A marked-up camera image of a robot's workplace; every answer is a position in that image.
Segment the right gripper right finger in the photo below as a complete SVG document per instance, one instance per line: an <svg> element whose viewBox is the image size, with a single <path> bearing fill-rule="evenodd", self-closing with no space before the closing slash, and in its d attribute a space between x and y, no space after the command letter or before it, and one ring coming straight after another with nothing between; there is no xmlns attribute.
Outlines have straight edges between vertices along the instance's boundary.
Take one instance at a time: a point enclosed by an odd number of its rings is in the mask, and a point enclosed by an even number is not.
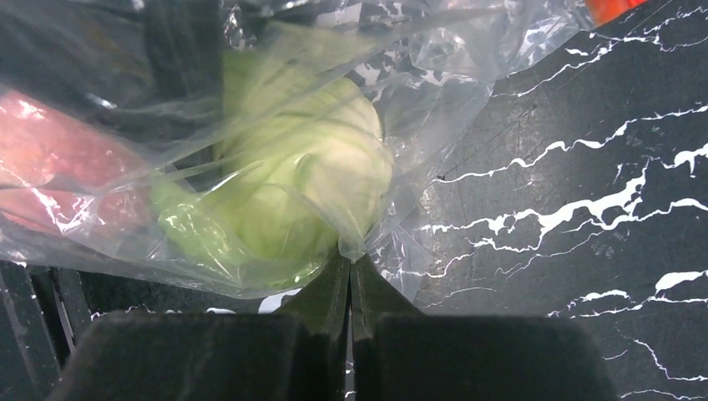
<svg viewBox="0 0 708 401"><path fill-rule="evenodd" d="M427 315L376 270L350 265L360 400L614 400L589 334L565 319Z"/></svg>

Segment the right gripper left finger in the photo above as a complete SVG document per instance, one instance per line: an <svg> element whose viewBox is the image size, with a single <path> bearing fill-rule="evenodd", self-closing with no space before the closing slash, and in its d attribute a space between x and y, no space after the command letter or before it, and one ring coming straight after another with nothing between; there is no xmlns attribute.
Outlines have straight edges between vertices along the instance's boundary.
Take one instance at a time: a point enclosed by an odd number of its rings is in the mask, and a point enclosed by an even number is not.
<svg viewBox="0 0 708 401"><path fill-rule="evenodd" d="M350 265L331 259L267 314L114 312L94 322L53 400L341 400Z"/></svg>

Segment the fake green cabbage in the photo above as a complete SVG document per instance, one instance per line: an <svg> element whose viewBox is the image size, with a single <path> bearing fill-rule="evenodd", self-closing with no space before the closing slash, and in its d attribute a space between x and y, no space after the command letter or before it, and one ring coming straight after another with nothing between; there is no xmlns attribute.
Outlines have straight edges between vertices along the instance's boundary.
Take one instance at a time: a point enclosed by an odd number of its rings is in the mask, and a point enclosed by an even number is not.
<svg viewBox="0 0 708 401"><path fill-rule="evenodd" d="M339 244L360 254L392 180L380 117L351 66L377 41L291 23L222 54L219 178L157 179L150 199L191 271L239 289L303 284Z"/></svg>

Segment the clear zip top bag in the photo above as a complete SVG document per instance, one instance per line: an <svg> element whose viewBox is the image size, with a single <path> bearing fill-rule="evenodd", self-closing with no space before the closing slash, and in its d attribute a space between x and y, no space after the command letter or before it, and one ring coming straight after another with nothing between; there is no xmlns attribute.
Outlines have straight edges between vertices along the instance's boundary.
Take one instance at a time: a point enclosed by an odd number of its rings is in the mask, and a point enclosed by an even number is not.
<svg viewBox="0 0 708 401"><path fill-rule="evenodd" d="M493 86L634 1L4 1L1 257L229 297L403 230Z"/></svg>

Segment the fake red apple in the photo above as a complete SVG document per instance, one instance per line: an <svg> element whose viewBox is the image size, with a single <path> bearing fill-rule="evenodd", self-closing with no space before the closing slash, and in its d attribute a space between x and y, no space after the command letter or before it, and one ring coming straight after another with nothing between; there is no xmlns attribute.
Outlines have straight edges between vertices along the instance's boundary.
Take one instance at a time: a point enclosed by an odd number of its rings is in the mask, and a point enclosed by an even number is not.
<svg viewBox="0 0 708 401"><path fill-rule="evenodd" d="M106 193L144 162L94 127L15 90L1 93L1 214L58 236L93 222L102 234L149 219L145 190Z"/></svg>

